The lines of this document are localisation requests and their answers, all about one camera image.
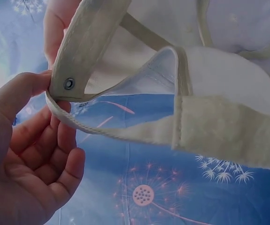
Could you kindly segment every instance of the cream tote bag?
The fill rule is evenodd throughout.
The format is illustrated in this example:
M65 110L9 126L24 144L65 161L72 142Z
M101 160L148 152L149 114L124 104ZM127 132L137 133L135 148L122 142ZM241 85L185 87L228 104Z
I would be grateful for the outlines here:
M54 65L48 107L89 134L270 169L270 75L251 61L270 58L270 36L258 50L217 47L220 35L211 35L214 22L206 14L211 1L180 7L182 2L83 0ZM97 128L56 103L141 93L174 94L174 114L132 127Z

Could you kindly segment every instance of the bed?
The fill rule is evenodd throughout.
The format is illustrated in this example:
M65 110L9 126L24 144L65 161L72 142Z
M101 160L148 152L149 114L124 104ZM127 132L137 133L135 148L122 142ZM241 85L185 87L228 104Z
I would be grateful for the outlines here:
M47 69L46 4L0 0L0 86ZM44 104L44 95L33 98L14 125ZM102 96L73 103L71 113L95 127L126 127L173 114L173 96ZM86 151L83 180L47 225L270 225L270 170L80 131L77 143Z

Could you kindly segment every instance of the dandelion print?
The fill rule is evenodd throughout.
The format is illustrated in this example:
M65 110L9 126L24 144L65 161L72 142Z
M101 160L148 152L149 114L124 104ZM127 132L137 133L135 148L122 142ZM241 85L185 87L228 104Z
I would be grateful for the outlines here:
M115 208L124 222L123 212L131 225L155 225L159 217L179 218L192 225L208 225L179 213L184 199L190 195L190 185L182 182L177 169L168 170L162 166L147 163L142 168L134 166L127 175L117 181L118 190L113 193Z
M47 0L10 0L14 5L13 9L21 15L43 12L43 4L47 4Z
M76 117L78 115L84 114L89 110L89 108L97 103L103 103L103 104L110 104L118 107L119 109L130 113L130 114L135 114L135 112L123 105L117 104L115 102L109 102L109 101L97 101L96 99L90 101L90 102L83 102L83 103L75 103L72 106L71 114L73 117Z
M245 171L239 164L201 155L197 155L195 159L200 162L199 168L205 170L202 175L209 180L218 183L229 183L232 180L247 183L254 179L253 172Z

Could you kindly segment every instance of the hand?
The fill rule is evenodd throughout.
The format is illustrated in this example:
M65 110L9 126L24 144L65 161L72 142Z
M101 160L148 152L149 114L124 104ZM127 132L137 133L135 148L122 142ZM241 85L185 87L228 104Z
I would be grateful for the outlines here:
M47 107L12 128L32 96L45 91L50 72L24 73L0 89L0 224L42 225L74 194L84 173L85 153L76 131ZM70 110L67 102L58 103Z
M44 18L44 52L52 68L64 32L68 28L81 0L49 0Z

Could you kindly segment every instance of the metal grommet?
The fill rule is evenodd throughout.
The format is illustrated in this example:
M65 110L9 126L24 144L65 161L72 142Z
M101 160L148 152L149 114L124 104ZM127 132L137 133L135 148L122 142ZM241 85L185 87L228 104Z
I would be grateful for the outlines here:
M75 85L75 81L72 78L68 78L65 82L64 82L64 89L65 90L71 90L72 88L74 88Z

